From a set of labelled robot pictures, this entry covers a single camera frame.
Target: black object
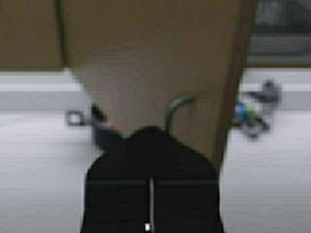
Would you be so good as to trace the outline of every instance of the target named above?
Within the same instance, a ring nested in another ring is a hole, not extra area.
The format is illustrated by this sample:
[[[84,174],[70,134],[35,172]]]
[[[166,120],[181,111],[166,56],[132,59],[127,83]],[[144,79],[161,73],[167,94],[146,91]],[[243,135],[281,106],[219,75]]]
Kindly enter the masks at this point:
[[[281,99],[280,87],[271,80],[266,80],[263,83],[261,91],[249,91],[243,94],[249,95],[261,103],[278,103]]]
[[[69,110],[66,112],[66,123],[70,126],[83,126],[85,119],[83,113],[78,110]]]
[[[106,150],[122,140],[122,136],[118,132],[111,131],[105,127],[104,121],[107,120],[107,117],[96,104],[92,104],[91,113],[92,135],[95,145],[102,150]]]
[[[92,120],[92,136],[95,145],[102,150],[106,150],[122,140],[122,136],[118,132],[111,131],[96,119]]]
[[[264,131],[268,131],[270,130],[270,125],[268,122],[266,122],[264,119],[262,119],[261,117],[256,118],[256,121],[262,126],[262,129]]]
[[[218,177],[207,158],[146,127],[87,172],[81,233],[223,233]]]
[[[98,121],[105,121],[106,115],[100,110],[100,108],[96,104],[92,104],[91,107],[92,117],[97,119]]]

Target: white surface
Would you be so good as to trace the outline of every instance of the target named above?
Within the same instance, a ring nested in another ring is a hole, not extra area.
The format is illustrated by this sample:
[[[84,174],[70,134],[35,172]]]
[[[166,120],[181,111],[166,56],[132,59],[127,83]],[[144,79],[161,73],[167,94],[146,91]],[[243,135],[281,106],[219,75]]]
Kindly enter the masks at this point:
[[[311,233],[311,112],[276,113],[252,142],[231,131],[221,175],[228,233]]]
[[[0,232],[78,233],[84,178],[101,152],[63,114],[0,114]]]
[[[310,68],[247,68],[243,73],[243,83],[262,83],[273,79],[277,83],[311,84]]]
[[[277,113],[253,142],[232,131],[221,176],[228,233],[311,233],[311,113]],[[101,152],[63,114],[0,114],[0,232],[78,233]]]
[[[0,72],[0,111],[87,112],[91,98],[69,69],[61,72]]]
[[[262,83],[245,83],[240,85],[240,92],[244,91],[261,91]],[[311,92],[311,84],[297,83],[297,84],[283,84],[283,92]]]

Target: brown cardboard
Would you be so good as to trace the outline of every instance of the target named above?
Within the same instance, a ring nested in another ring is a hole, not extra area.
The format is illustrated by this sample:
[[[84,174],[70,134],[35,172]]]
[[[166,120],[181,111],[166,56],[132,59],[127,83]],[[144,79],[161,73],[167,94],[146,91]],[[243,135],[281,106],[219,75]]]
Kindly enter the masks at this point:
[[[206,92],[178,111],[173,134],[218,169],[256,2],[64,0],[68,62],[125,136],[162,127],[173,98]]]
[[[0,1],[0,70],[60,70],[53,0]]]

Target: small white tab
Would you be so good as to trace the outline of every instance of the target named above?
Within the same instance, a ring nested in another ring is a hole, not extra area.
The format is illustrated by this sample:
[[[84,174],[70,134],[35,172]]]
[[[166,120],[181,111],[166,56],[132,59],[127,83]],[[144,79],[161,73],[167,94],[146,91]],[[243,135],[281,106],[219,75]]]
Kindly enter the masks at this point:
[[[145,231],[150,232],[150,230],[151,230],[150,223],[145,223]]]

